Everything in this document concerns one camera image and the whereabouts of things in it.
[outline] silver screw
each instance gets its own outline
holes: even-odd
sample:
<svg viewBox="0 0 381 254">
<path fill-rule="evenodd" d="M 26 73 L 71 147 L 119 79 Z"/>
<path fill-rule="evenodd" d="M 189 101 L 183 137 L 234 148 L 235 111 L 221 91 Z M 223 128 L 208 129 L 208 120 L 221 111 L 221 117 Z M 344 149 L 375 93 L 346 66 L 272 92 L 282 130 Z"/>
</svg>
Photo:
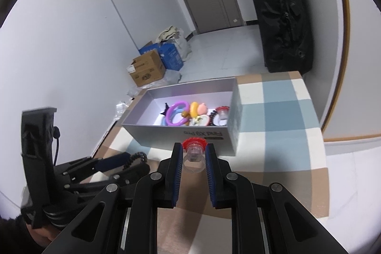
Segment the silver screw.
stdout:
<svg viewBox="0 0 381 254">
<path fill-rule="evenodd" d="M 234 172 L 229 172 L 226 177 L 229 179 L 229 180 L 237 180 L 238 179 L 238 174 L 234 173 Z"/>
<path fill-rule="evenodd" d="M 279 183 L 274 183 L 272 186 L 271 186 L 271 189 L 273 191 L 281 191 L 283 189 L 282 185 L 280 185 Z"/>
<path fill-rule="evenodd" d="M 118 189 L 118 186 L 115 183 L 111 183 L 106 187 L 107 191 L 112 193 Z"/>
<path fill-rule="evenodd" d="M 153 174 L 151 174 L 151 179 L 152 180 L 159 180 L 159 179 L 161 179 L 161 173 L 160 172 L 154 172 Z"/>
</svg>

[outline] black baseboard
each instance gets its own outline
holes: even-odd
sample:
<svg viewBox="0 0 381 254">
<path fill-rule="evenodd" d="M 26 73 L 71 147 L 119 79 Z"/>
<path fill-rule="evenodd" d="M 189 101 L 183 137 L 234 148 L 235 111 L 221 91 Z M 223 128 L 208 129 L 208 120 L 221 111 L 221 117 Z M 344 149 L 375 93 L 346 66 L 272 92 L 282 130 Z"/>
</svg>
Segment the black baseboard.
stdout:
<svg viewBox="0 0 381 254">
<path fill-rule="evenodd" d="M 258 20 L 245 21 L 246 25 L 258 25 Z"/>
<path fill-rule="evenodd" d="M 193 36 L 194 36 L 194 34 L 193 34 L 193 33 L 190 33 L 190 34 L 185 38 L 185 40 L 186 40 L 186 41 L 189 41 L 189 40 L 191 40 L 191 39 L 193 38 Z"/>
</svg>

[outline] white sticker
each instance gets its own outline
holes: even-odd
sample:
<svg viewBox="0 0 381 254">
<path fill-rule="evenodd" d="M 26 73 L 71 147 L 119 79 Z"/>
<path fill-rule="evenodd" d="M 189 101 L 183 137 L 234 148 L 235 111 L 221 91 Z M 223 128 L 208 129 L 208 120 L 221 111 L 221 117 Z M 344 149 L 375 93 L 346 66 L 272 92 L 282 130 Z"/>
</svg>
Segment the white sticker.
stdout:
<svg viewBox="0 0 381 254">
<path fill-rule="evenodd" d="M 135 70 L 135 66 L 134 65 L 130 65 L 127 67 L 127 71 L 128 73 L 134 73 L 136 70 Z"/>
</svg>

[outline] blue box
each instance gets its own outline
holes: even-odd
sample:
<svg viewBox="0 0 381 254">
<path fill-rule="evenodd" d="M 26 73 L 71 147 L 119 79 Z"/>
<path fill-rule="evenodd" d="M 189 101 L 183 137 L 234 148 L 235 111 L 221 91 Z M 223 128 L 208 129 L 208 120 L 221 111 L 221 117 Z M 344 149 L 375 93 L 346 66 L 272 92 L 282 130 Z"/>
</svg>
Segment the blue box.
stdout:
<svg viewBox="0 0 381 254">
<path fill-rule="evenodd" d="M 141 48 L 139 52 L 143 55 L 154 49 L 159 53 L 161 61 L 166 69 L 179 71 L 184 65 L 184 62 L 173 43 L 164 43 L 161 46 L 158 43 L 147 45 Z"/>
</svg>

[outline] table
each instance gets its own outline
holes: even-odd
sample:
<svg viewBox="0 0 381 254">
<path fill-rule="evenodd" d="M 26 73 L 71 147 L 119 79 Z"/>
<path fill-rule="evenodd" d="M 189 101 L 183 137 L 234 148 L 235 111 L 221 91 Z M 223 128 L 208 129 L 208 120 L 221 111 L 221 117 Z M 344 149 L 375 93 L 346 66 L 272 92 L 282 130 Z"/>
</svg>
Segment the table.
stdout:
<svg viewBox="0 0 381 254">
<path fill-rule="evenodd" d="M 281 183 L 316 218 L 329 214 L 329 181 L 323 136 L 296 71 L 236 77 L 243 104 L 234 157 L 220 156 L 251 182 Z M 171 150 L 142 147 L 117 122 L 96 157 L 145 152 L 151 172 Z M 215 210 L 205 170 L 182 173 L 176 208 L 158 212 L 159 253 L 231 253 L 230 210 Z"/>
</svg>

